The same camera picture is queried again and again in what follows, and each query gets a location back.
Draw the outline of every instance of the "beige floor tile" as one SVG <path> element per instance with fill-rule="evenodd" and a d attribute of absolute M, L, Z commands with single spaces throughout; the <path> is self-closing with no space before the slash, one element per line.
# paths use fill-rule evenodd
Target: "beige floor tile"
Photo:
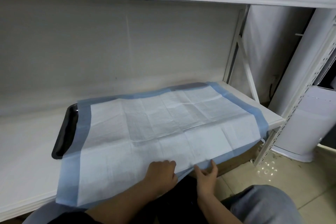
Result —
<path fill-rule="evenodd" d="M 252 184 L 270 184 L 286 192 L 299 208 L 336 184 L 336 155 L 316 150 L 315 160 L 302 163 L 270 152 L 258 167 L 245 163 L 223 175 L 233 193 Z"/>
<path fill-rule="evenodd" d="M 299 209 L 307 224 L 336 223 L 336 187 L 328 189 L 321 196 Z"/>
<path fill-rule="evenodd" d="M 232 191 L 230 190 L 229 186 L 226 184 L 224 179 L 220 176 L 217 178 L 216 187 L 215 187 L 215 196 L 216 198 L 221 201 L 230 195 L 232 195 Z"/>

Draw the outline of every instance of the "leg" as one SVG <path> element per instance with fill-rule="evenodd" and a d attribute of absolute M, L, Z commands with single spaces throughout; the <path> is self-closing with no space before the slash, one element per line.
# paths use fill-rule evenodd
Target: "leg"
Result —
<path fill-rule="evenodd" d="M 70 207 L 66 205 L 57 204 L 55 201 L 50 202 L 34 211 L 23 224 L 47 224 L 53 219 L 66 212 L 83 212 L 86 209 Z"/>
<path fill-rule="evenodd" d="M 270 185 L 252 185 L 222 204 L 244 224 L 303 223 L 291 198 Z"/>

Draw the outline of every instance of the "white absorbent pad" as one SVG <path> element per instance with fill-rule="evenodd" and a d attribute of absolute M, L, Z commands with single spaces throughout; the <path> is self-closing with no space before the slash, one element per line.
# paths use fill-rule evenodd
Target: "white absorbent pad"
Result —
<path fill-rule="evenodd" d="M 210 159 L 248 150 L 268 128 L 258 108 L 212 82 L 105 100 L 78 103 L 58 203 L 88 206 L 113 197 L 142 180 L 152 161 L 174 160 L 181 179 L 194 164 L 205 168 Z"/>

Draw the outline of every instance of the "black tray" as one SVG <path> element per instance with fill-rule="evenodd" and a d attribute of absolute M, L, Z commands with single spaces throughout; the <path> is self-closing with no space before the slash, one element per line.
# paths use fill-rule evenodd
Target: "black tray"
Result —
<path fill-rule="evenodd" d="M 55 146 L 52 150 L 51 156 L 54 159 L 61 159 L 67 152 L 74 140 L 76 126 L 78 121 L 78 108 L 77 104 L 68 107 L 65 117 L 59 130 Z"/>

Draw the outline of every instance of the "white wall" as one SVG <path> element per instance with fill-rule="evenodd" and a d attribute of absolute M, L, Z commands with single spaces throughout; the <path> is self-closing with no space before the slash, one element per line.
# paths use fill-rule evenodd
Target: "white wall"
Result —
<path fill-rule="evenodd" d="M 241 5 L 0 0 L 0 115 L 221 81 Z"/>
<path fill-rule="evenodd" d="M 312 9 L 309 8 L 266 5 L 250 7 L 243 42 L 261 102 L 270 100 L 270 85 L 273 83 L 274 90 L 277 79 L 280 79 L 300 39 L 295 33 L 302 32 L 311 12 Z M 251 95 L 239 52 L 230 84 L 244 94 Z"/>

